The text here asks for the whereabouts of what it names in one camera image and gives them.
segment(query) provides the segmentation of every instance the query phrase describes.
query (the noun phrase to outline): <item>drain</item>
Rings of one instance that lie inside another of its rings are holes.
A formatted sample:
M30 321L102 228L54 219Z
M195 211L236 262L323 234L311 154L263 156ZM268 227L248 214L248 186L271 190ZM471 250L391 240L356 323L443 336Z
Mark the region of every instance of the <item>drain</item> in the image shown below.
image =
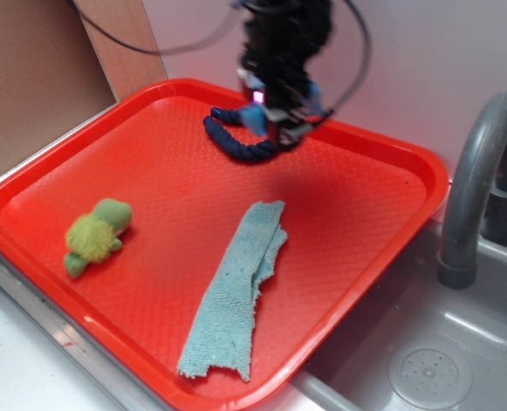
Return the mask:
M472 371L464 355L446 342L417 340L401 347L389 363L394 391L417 408L451 408L467 396Z

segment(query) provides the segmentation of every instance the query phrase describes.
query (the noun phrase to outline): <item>wire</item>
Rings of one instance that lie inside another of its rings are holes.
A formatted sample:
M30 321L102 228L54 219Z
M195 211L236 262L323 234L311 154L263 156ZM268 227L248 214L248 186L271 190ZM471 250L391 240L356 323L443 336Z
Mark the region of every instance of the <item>wire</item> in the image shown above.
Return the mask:
M224 20L221 22L221 24L212 33L210 33L208 36L206 36L202 40L192 43L190 45L178 45L175 47L170 47L168 49L148 50L148 49L143 49L141 47L137 47L135 45L130 45L130 44L116 38L115 36L113 36L112 34L107 32L105 29L103 29L98 23L96 23L90 17L88 17L82 11L82 9L80 7L78 7L76 4L75 4L75 9L76 9L76 12L79 14L80 17L82 17L82 19L84 21L86 21L90 26L95 28L98 32L102 33L108 39L111 39L115 43L121 45L122 47L126 47L127 49L130 49L133 51L138 51L139 53L143 53L143 54L154 55L154 56L171 56L171 55L175 55L175 54L186 53L188 51L196 51L196 50L204 49L210 45L214 45L230 32L230 30L236 24L237 17L238 17L238 13L237 13L238 9L231 8L229 13L225 16Z
M345 90L345 92L339 97L336 101L336 103L331 107L329 110L325 112L325 114L322 116L321 119L317 120L316 122L312 122L311 125L313 128L317 128L320 124L328 120L331 116L333 116L337 110L349 99L355 94L364 80L366 79L366 75L370 66L370 62L372 60L372 36L367 28L366 21L364 20L364 17L362 16L360 10L356 7L356 5L353 3L352 0L344 0L344 2L349 6L350 11L353 13L354 17L356 18L356 21L358 22L358 25L361 30L362 35L362 61L361 66L358 70L358 73L356 74L355 79L350 84L349 87Z

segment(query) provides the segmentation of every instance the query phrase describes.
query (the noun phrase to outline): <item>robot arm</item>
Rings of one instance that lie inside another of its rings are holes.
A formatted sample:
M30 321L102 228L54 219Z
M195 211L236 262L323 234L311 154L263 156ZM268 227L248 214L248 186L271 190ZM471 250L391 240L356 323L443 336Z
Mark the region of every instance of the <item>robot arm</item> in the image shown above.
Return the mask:
M243 90L262 105L271 142L289 151L313 128L305 117L321 114L318 89L305 64L330 35L331 0L246 0L242 5L253 14L244 25Z

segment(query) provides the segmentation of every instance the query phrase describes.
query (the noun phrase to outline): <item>plastic tray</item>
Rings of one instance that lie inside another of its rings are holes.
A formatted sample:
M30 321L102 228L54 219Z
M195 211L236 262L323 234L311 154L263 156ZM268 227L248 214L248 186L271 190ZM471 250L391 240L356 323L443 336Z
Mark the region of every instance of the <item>plastic tray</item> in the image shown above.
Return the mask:
M214 105L242 96L196 80L150 86L0 184L0 252L141 381L183 410L249 407L282 386L443 200L427 150L329 122L265 164L207 137ZM245 142L244 128L230 128ZM101 199L134 208L123 249L77 280L64 235ZM251 381L177 374L200 300L242 216L283 200L289 234L262 284Z

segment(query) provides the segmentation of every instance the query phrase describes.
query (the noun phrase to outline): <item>dark blue rope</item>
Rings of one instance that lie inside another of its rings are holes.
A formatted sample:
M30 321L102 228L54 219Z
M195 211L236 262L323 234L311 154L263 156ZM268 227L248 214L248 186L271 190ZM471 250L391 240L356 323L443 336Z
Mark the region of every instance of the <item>dark blue rope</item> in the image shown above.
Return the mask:
M242 119L236 110L226 110L219 109L218 107L212 107L210 116L217 118L222 122L226 122L227 124L242 125Z
M278 149L270 140L263 140L249 146L242 144L210 116L204 118L204 127L216 144L235 160L244 163L260 163L278 154Z

